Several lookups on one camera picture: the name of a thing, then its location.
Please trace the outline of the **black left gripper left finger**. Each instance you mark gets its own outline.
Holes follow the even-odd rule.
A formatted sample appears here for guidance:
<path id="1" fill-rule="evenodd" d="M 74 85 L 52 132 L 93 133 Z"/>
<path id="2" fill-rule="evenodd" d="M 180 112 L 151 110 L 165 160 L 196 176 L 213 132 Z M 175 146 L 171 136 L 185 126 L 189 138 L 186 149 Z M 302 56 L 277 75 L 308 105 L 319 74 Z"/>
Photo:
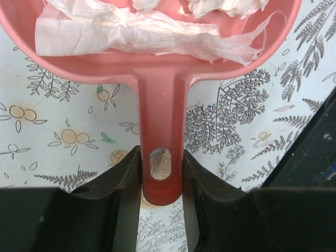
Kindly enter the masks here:
<path id="1" fill-rule="evenodd" d="M 1 190 L 1 251 L 135 251 L 141 155 L 67 193 L 56 187 Z"/>

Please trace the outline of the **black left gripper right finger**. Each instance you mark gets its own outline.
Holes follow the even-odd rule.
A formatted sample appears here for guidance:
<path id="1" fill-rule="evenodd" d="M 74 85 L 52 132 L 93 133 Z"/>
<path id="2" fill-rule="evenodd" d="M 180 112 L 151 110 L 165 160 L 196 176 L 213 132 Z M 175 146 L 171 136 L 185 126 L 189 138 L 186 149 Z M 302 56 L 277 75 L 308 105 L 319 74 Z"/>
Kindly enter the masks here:
<path id="1" fill-rule="evenodd" d="M 189 251 L 335 251 L 335 188 L 244 192 L 183 154 Z"/>

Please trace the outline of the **pink dustpan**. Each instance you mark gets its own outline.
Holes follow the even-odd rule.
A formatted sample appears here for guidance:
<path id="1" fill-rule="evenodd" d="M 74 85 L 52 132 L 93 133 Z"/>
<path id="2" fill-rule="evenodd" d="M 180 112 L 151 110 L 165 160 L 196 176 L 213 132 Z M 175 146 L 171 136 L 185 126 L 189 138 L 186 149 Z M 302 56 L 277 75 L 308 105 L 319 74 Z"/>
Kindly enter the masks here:
<path id="1" fill-rule="evenodd" d="M 209 63 L 190 56 L 131 54 L 110 50 L 101 54 L 40 57 L 35 52 L 35 22 L 45 1 L 1 1 L 1 25 L 34 62 L 58 77 L 86 84 L 122 83 L 138 95 L 143 193 L 154 205 L 175 202 L 182 193 L 182 159 L 186 98 L 201 80 L 232 79 L 262 65 L 284 42 L 298 16 L 301 1 L 270 1 L 246 20 L 213 13 L 205 22 L 220 25 L 225 36 L 253 31 L 270 22 L 253 47 L 264 46 L 249 66 L 227 61 Z"/>

